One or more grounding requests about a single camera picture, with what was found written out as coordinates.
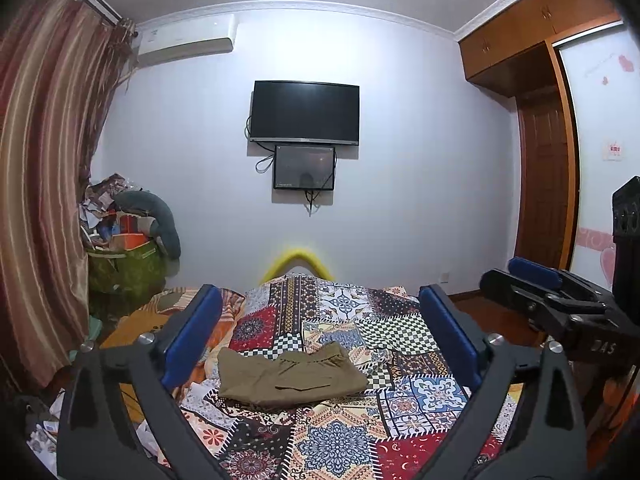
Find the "small black monitor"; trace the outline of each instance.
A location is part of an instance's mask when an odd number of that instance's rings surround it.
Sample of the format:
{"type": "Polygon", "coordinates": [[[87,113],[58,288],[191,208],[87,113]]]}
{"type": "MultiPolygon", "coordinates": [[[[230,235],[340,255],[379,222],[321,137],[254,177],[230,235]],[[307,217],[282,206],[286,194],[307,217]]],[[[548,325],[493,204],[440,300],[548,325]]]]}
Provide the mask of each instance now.
{"type": "Polygon", "coordinates": [[[335,148],[307,144],[275,147],[273,189],[334,189],[335,148]]]}
{"type": "Polygon", "coordinates": [[[256,81],[250,140],[359,144],[360,87],[256,81]]]}

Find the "screw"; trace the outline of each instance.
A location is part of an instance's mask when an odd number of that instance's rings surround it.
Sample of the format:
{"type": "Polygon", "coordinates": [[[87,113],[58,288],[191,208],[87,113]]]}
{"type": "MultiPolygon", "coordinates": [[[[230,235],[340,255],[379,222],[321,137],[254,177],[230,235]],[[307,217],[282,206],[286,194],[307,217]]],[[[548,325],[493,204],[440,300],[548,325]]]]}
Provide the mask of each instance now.
{"type": "Polygon", "coordinates": [[[150,345],[153,341],[155,341],[156,336],[151,332],[145,332],[138,336],[138,342],[141,345],[150,345]]]}
{"type": "Polygon", "coordinates": [[[91,339],[89,339],[88,341],[85,341],[80,345],[80,351],[83,354],[86,354],[87,352],[90,352],[91,350],[93,350],[94,346],[95,346],[95,343],[91,339]]]}
{"type": "Polygon", "coordinates": [[[487,336],[487,341],[493,346],[500,346],[504,343],[504,338],[500,334],[493,333],[487,336]]]}
{"type": "Polygon", "coordinates": [[[562,345],[558,341],[549,341],[549,350],[551,350],[554,354],[559,354],[562,352],[562,345]]]}

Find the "curtain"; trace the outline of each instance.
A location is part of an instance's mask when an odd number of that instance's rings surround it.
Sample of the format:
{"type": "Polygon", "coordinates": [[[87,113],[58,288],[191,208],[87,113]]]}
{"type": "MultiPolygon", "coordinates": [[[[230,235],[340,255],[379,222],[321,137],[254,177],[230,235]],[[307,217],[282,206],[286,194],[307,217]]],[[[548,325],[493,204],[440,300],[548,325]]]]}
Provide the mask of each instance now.
{"type": "Polygon", "coordinates": [[[21,389],[88,332],[78,199],[131,37],[81,0],[28,0],[0,43],[0,354],[21,389]]]}

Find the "patterned bedding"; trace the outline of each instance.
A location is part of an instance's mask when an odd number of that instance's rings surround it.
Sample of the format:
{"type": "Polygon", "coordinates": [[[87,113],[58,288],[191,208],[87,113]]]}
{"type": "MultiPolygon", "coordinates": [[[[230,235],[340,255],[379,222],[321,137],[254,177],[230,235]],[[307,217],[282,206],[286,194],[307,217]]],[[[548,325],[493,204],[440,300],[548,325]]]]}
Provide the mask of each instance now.
{"type": "MultiPolygon", "coordinates": [[[[218,328],[192,376],[197,382],[181,392],[179,402],[231,478],[409,480],[434,453],[468,393],[451,375],[417,300],[401,288],[387,290],[287,275],[252,290],[244,301],[225,292],[228,331],[218,328]],[[285,411],[218,397],[223,346],[273,359],[330,341],[349,351],[369,389],[285,411]]],[[[515,406],[508,396],[479,462],[497,454],[515,406]]],[[[168,466],[162,453],[158,460],[168,466]]]]}

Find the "checkered pattern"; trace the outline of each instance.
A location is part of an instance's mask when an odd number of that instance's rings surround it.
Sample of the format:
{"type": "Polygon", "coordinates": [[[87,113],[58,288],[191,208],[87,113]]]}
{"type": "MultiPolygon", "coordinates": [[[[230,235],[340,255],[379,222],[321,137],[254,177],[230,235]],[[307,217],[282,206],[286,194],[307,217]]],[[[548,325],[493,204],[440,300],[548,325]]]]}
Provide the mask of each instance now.
{"type": "Polygon", "coordinates": [[[369,348],[387,348],[405,355],[439,350],[419,313],[376,321],[357,321],[356,325],[369,348]]]}
{"type": "Polygon", "coordinates": [[[369,380],[370,390],[381,390],[382,388],[392,388],[394,386],[391,380],[391,373],[389,373],[386,366],[376,368],[367,374],[367,379],[369,380]]]}
{"type": "Polygon", "coordinates": [[[267,359],[275,359],[287,350],[302,351],[302,338],[300,334],[283,334],[273,341],[272,348],[257,348],[255,350],[245,350],[242,355],[261,355],[267,359]]]}

